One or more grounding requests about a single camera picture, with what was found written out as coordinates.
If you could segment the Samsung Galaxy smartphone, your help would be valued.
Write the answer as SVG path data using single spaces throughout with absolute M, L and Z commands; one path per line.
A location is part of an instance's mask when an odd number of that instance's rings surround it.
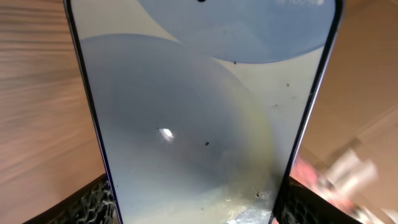
M 70 0 L 121 223 L 271 223 L 337 0 Z

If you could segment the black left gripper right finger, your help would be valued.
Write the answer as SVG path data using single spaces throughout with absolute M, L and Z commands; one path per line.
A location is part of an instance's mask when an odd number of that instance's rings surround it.
M 360 224 L 291 177 L 282 181 L 273 216 L 280 224 Z

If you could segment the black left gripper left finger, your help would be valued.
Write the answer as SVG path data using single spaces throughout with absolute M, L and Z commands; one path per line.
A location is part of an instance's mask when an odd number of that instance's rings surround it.
M 118 223 L 116 202 L 106 174 L 24 224 Z

